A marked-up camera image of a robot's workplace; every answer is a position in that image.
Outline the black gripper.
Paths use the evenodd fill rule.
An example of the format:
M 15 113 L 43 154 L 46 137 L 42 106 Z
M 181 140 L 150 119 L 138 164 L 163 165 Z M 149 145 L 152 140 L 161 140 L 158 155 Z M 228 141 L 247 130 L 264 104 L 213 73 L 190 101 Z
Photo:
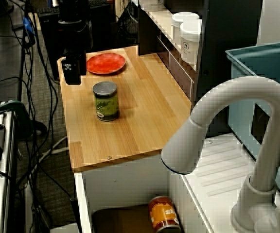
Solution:
M 66 57 L 61 61 L 65 82 L 68 85 L 80 85 L 81 75 L 87 73 L 86 52 L 93 48 L 91 21 L 58 21 L 64 37 L 64 54 Z M 72 53 L 82 53 L 81 74 L 79 58 Z

